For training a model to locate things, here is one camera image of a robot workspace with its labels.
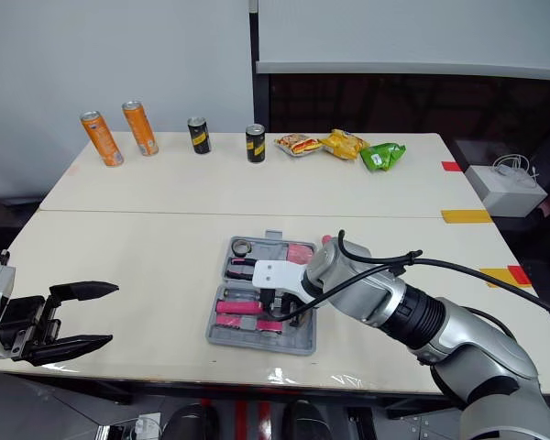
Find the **orange can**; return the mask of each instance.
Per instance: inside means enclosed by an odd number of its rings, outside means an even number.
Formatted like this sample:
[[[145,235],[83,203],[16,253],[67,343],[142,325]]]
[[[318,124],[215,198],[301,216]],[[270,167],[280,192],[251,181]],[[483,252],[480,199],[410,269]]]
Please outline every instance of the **orange can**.
[[[149,120],[145,115],[145,109],[140,101],[128,101],[122,104],[122,111],[126,121],[130,125],[132,134],[135,135],[138,148],[143,156],[152,156],[159,152],[159,146],[150,129]]]
[[[122,165],[125,160],[100,112],[86,112],[80,116],[80,120],[106,166]]]

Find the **soda can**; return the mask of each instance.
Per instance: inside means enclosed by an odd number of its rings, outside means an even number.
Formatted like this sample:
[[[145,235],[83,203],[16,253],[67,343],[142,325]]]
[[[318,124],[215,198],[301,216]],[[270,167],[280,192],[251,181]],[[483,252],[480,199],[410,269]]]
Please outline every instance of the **soda can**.
[[[211,149],[210,135],[205,119],[203,117],[190,117],[187,120],[187,127],[190,129],[193,151],[198,154],[209,153]]]
[[[80,120],[104,164],[108,167],[122,165],[125,160],[100,112],[86,112],[80,116]]]
[[[159,146],[155,141],[153,130],[150,129],[149,120],[145,115],[145,109],[140,101],[128,101],[122,104],[122,112],[135,136],[138,148],[143,156],[153,156],[159,152]]]
[[[265,160],[265,127],[261,124],[247,127],[247,159],[253,163]]]

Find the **table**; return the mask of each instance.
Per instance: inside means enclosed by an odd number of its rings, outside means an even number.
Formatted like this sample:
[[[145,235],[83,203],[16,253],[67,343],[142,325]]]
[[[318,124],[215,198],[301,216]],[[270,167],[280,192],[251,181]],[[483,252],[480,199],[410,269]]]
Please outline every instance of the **table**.
[[[10,248],[13,297],[46,293],[51,284],[117,283],[120,291],[57,311],[61,336],[113,334],[107,346],[67,362],[31,367],[0,360],[0,370],[65,378],[245,383],[437,393],[429,368],[404,346],[331,306],[318,311],[317,348],[298,357],[213,346],[204,338],[228,239],[279,229],[319,242],[339,228],[375,255],[421,248],[428,258],[471,268],[517,264],[494,224],[447,225],[436,218],[39,211]],[[433,296],[499,317],[532,356],[550,393],[550,316],[481,280],[435,268],[403,278]]]
[[[436,134],[362,134],[373,145],[405,144],[387,172],[369,173],[360,158],[341,160],[323,151],[296,159],[272,145],[260,164],[246,160],[245,135],[212,133],[213,150],[193,153],[189,134],[158,133],[159,154],[143,157],[132,134],[115,132],[125,163],[103,166],[89,143],[40,208],[212,215],[345,215],[440,217],[442,209],[483,209]]]

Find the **green chip bag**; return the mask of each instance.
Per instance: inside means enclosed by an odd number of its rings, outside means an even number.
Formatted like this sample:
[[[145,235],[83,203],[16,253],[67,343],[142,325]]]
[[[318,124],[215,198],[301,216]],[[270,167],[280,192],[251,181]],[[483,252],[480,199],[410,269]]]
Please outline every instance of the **green chip bag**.
[[[374,145],[360,151],[369,171],[389,170],[405,152],[404,145],[397,145],[392,142],[387,144]]]

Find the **black can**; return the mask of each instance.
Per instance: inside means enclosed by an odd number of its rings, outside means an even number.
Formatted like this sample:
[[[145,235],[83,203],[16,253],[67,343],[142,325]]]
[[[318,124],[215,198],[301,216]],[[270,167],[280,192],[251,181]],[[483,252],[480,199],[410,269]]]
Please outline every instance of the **black can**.
[[[208,125],[203,117],[190,117],[187,120],[187,127],[190,129],[192,137],[193,151],[198,154],[210,152],[210,135],[208,134]]]
[[[261,124],[247,127],[247,159],[253,163],[265,160],[265,127]]]

